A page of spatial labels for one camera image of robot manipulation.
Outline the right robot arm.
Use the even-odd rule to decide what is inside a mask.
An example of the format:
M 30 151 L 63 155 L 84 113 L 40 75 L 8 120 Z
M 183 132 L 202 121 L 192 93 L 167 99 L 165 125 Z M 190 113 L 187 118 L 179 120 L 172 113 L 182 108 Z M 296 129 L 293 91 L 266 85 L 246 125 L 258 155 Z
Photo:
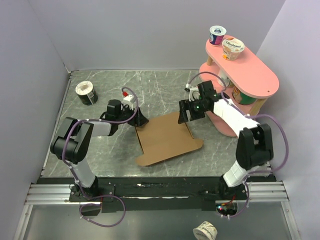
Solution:
M 227 94 L 214 89 L 211 81 L 201 82 L 196 87 L 188 83 L 185 90 L 189 96 L 179 101 L 179 124 L 204 118 L 206 112 L 212 112 L 238 138 L 235 162 L 219 178 L 218 184 L 219 195 L 228 200 L 236 194 L 239 185 L 251 172 L 273 159 L 271 127 L 241 113 Z

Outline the brown cardboard box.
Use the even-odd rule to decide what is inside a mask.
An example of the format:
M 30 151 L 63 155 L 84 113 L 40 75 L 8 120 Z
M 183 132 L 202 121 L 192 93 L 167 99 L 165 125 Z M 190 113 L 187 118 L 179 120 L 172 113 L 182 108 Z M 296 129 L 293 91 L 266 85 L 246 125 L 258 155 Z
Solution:
M 204 140 L 195 138 L 186 123 L 178 123 L 179 112 L 154 117 L 136 127 L 142 155 L 135 163 L 145 167 L 202 148 Z

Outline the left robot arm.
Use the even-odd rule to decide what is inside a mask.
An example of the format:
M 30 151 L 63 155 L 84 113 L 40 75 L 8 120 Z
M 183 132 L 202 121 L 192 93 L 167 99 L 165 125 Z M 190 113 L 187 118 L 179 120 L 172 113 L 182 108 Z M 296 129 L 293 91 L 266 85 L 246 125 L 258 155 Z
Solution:
M 113 136 L 121 124 L 142 127 L 148 122 L 139 106 L 127 100 L 112 99 L 99 119 L 66 117 L 51 142 L 50 152 L 69 168 L 75 191 L 80 192 L 87 201 L 94 201 L 100 190 L 98 178 L 86 159 L 91 138 Z

